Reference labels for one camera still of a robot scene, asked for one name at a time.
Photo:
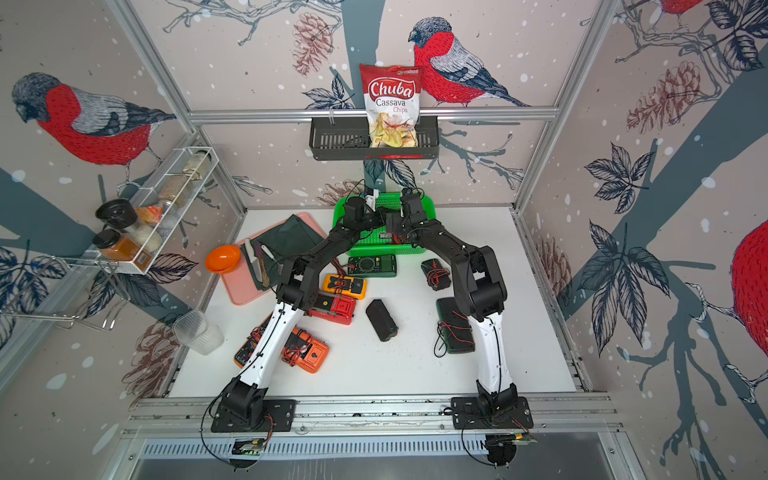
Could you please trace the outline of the yellow multimeter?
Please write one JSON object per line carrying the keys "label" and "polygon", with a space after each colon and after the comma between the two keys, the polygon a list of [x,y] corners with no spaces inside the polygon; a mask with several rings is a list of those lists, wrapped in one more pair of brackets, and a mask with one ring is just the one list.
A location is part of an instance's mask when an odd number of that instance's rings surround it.
{"label": "yellow multimeter", "polygon": [[359,277],[340,277],[329,274],[321,285],[321,290],[327,293],[344,295],[363,300],[367,292],[367,281]]}

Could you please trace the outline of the red multimeter with leads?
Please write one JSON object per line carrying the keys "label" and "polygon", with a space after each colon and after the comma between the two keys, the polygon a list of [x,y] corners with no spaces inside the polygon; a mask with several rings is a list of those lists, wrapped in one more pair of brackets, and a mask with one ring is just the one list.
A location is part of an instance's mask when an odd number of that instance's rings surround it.
{"label": "red multimeter with leads", "polygon": [[357,300],[353,297],[332,293],[320,293],[306,316],[320,318],[340,325],[350,325]]}

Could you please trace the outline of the green-black multimeter with leads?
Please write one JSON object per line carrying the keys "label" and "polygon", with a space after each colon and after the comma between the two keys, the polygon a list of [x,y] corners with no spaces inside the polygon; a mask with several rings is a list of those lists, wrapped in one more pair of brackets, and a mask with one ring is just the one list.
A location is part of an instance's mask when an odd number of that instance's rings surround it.
{"label": "green-black multimeter with leads", "polygon": [[436,358],[448,354],[465,354],[475,351],[472,328],[468,319],[463,316],[453,297],[441,298],[436,301],[438,313],[437,338],[433,347]]}

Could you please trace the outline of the red slim multimeter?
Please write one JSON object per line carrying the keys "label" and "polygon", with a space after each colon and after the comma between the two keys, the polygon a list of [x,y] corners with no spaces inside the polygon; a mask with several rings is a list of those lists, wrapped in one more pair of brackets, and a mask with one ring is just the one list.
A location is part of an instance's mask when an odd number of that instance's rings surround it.
{"label": "red slim multimeter", "polygon": [[396,213],[388,213],[385,220],[385,233],[393,244],[405,245],[410,243],[409,232],[411,223]]}

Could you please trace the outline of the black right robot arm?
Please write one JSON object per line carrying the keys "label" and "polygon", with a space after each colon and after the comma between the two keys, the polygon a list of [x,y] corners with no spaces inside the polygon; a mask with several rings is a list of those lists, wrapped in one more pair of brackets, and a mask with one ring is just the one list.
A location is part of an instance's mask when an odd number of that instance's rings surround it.
{"label": "black right robot arm", "polygon": [[428,218],[420,191],[403,189],[400,203],[401,214],[388,216],[387,229],[450,265],[454,299],[468,319],[479,355],[478,409],[487,425],[497,424],[519,405],[519,396],[506,361],[502,313],[507,289],[495,252],[461,240]]}

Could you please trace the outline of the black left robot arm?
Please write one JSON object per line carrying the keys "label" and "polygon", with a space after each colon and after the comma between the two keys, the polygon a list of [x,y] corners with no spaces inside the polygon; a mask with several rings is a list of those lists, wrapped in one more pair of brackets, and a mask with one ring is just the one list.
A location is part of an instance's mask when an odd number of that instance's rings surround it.
{"label": "black left robot arm", "polygon": [[276,284],[276,304],[266,329],[240,372],[218,395],[214,432],[254,431],[262,425],[268,414],[265,397],[272,373],[299,319],[316,302],[320,273],[347,253],[364,231],[376,230],[385,223],[384,212],[372,209],[359,196],[349,198],[341,222],[320,243],[283,262]]}

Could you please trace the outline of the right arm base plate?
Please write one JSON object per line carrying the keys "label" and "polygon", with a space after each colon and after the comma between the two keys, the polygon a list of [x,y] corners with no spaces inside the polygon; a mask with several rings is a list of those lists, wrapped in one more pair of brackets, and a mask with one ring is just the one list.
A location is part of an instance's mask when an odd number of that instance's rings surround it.
{"label": "right arm base plate", "polygon": [[515,403],[497,410],[482,407],[478,397],[452,397],[447,409],[456,430],[529,430],[534,427],[528,399],[522,396]]}

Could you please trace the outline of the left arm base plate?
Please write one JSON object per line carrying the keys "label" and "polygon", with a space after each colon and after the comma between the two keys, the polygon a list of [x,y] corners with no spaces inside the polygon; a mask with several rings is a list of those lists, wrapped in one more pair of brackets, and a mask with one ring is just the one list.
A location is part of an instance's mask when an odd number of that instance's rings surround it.
{"label": "left arm base plate", "polygon": [[236,406],[224,399],[213,414],[213,433],[289,432],[297,401],[294,399],[257,399],[249,407]]}

